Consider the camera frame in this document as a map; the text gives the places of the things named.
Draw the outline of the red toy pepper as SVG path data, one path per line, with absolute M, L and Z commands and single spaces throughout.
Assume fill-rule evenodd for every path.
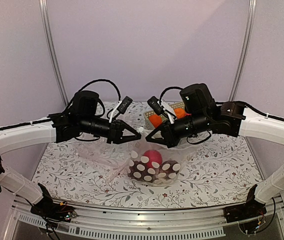
M 149 158 L 149 161 L 146 163 L 146 166 L 148 168 L 152 168 L 153 167 L 153 165 L 152 165 L 153 162 L 157 163 L 158 165 L 161 165 L 163 163 L 162 155 L 157 150 L 147 150 L 143 154 L 143 156 Z

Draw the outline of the clear white-dotted zip bag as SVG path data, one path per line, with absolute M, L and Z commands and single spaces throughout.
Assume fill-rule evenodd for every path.
M 174 183 L 196 148 L 187 143 L 185 138 L 178 146 L 167 148 L 165 145 L 146 140 L 150 130 L 139 127 L 137 132 L 141 134 L 141 139 L 131 142 L 128 147 L 127 176 L 154 187 Z

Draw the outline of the clear pink-zipper zip bag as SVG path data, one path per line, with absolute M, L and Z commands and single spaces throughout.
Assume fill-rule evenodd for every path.
M 130 159 L 128 143 L 108 144 L 105 139 L 94 141 L 75 140 L 73 143 L 78 155 L 85 159 L 88 165 L 111 182 L 121 174 Z

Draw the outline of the dark purple toy grapes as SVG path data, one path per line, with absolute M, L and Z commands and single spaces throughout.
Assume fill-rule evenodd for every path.
M 127 175 L 133 180 L 140 182 L 153 183 L 159 179 L 159 164 L 154 166 L 147 166 L 146 163 L 137 160 L 130 160 L 127 168 Z

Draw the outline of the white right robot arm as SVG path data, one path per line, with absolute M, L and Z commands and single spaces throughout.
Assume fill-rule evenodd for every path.
M 243 101 L 216 102 L 204 83 L 179 88 L 187 115 L 181 119 L 162 98 L 152 96 L 148 105 L 157 115 L 167 113 L 169 120 L 160 124 L 145 138 L 147 142 L 176 147 L 181 139 L 202 132 L 231 137 L 252 137 L 284 146 L 284 118 L 261 112 Z M 272 197 L 284 190 L 284 164 L 266 180 L 253 186 L 240 213 L 251 218 Z

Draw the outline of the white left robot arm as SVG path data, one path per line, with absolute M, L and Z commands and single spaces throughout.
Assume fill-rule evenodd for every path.
M 2 165 L 3 154 L 30 146 L 63 143 L 82 133 L 106 138 L 108 144 L 123 144 L 139 140 L 141 134 L 120 119 L 105 119 L 97 115 L 98 93 L 80 90 L 62 112 L 35 121 L 0 127 L 0 187 L 28 200 L 45 216 L 56 213 L 56 205 L 44 186 L 35 184 L 18 172 Z

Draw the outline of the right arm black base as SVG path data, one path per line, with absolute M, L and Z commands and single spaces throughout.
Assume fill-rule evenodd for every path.
M 267 213 L 266 204 L 259 203 L 255 200 L 256 188 L 256 184 L 250 188 L 244 203 L 227 206 L 223 209 L 223 215 L 227 223 L 255 218 L 253 221 L 241 223 L 239 225 L 240 230 L 246 235 L 256 234 L 258 232 L 262 220 Z

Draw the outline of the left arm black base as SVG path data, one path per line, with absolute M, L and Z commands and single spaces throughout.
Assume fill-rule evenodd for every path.
M 68 205 L 67 201 L 55 203 L 45 186 L 40 183 L 38 186 L 42 190 L 43 198 L 38 203 L 31 204 L 30 212 L 32 214 L 44 217 L 54 222 L 70 222 L 71 219 L 77 216 L 75 208 Z

